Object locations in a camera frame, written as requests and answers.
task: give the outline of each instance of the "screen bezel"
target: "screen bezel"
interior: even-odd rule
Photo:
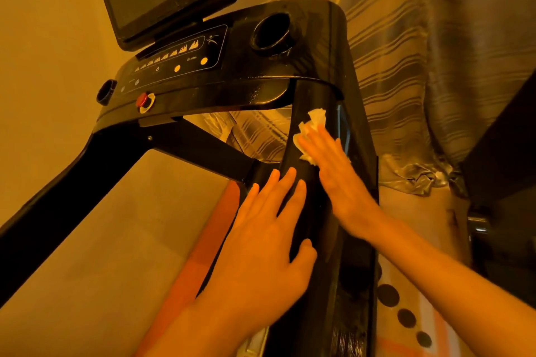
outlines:
[[[236,0],[166,0],[124,27],[117,25],[110,0],[104,0],[121,49],[136,51],[177,29],[201,21]]]

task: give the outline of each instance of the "person's right hand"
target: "person's right hand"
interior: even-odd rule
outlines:
[[[341,146],[323,126],[318,132],[308,125],[306,138],[298,138],[320,168],[320,181],[331,199],[333,214],[352,236],[373,241],[385,213],[372,199],[365,184],[352,168]]]

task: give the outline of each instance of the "black dot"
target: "black dot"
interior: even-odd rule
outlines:
[[[417,324],[417,319],[415,318],[415,315],[409,309],[400,309],[397,313],[397,316],[400,324],[404,327],[407,327],[408,329],[415,327],[415,325]]]
[[[392,308],[397,306],[400,301],[400,295],[394,286],[389,284],[382,284],[378,286],[378,299],[385,306]]]
[[[428,333],[417,332],[417,341],[422,347],[428,348],[432,346],[432,339],[430,339]]]

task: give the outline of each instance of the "red button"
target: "red button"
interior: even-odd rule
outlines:
[[[138,96],[138,99],[136,100],[136,107],[142,107],[145,102],[147,102],[147,94],[143,92],[140,96]]]

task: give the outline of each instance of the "tissue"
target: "tissue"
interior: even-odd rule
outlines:
[[[306,124],[311,127],[313,130],[318,130],[318,125],[321,124],[323,126],[326,125],[326,111],[324,109],[313,109],[310,112],[308,112],[309,117],[311,120],[309,120]],[[310,155],[308,155],[305,150],[302,148],[302,146],[298,143],[298,136],[302,136],[306,138],[307,131],[305,130],[305,124],[301,122],[298,127],[300,128],[300,132],[298,134],[295,134],[292,137],[292,141],[294,142],[294,145],[300,150],[303,155],[300,157],[301,160],[307,161],[311,165],[317,165],[313,158],[311,158]]]

